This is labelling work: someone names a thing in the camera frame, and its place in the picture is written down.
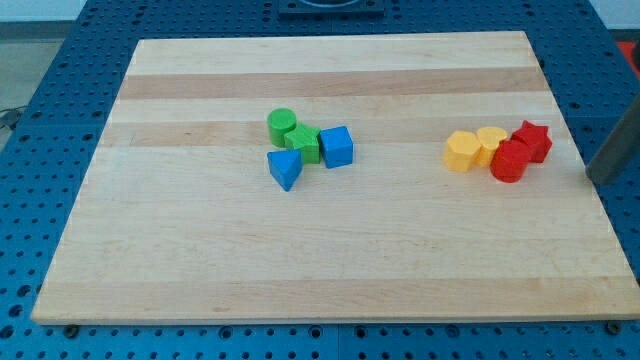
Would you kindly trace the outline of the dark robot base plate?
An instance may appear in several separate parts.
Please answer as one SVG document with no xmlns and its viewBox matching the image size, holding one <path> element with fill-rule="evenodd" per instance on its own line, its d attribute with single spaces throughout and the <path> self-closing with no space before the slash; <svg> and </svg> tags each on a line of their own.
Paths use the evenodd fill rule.
<svg viewBox="0 0 640 360">
<path fill-rule="evenodd" d="M 277 0 L 280 18 L 301 16 L 383 15 L 384 0 Z"/>
</svg>

